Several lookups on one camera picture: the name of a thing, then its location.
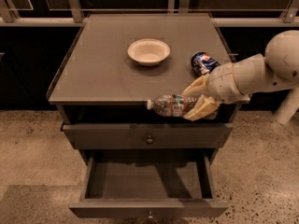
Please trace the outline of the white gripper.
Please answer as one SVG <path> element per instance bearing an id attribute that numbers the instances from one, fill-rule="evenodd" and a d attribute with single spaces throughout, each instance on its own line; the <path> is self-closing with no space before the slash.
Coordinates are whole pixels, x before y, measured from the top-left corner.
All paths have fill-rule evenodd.
<path id="1" fill-rule="evenodd" d="M 190 121 L 212 114 L 220 106 L 219 102 L 232 104 L 249 101 L 249 96 L 242 94 L 236 86 L 232 63 L 217 66 L 210 74 L 200 76 L 182 94 L 186 97 L 199 97 L 194 108 L 183 116 Z"/>

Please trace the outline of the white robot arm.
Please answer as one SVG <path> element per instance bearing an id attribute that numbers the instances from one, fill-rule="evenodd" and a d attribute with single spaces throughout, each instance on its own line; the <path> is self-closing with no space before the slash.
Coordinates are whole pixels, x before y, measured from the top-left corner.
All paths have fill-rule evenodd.
<path id="1" fill-rule="evenodd" d="M 202 119 L 221 104 L 247 101 L 255 92 L 294 89 L 299 85 L 299 31 L 274 36 L 264 54 L 238 63 L 226 63 L 197 78 L 182 93 L 196 97 L 196 105 L 184 115 L 187 120 Z"/>

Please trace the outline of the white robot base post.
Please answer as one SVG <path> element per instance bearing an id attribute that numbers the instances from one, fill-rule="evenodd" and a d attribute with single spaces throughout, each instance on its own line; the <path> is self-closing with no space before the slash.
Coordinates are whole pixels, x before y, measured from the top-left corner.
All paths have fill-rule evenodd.
<path id="1" fill-rule="evenodd" d="M 299 109 L 299 88 L 291 90 L 275 113 L 275 119 L 282 125 L 287 124 Z"/>

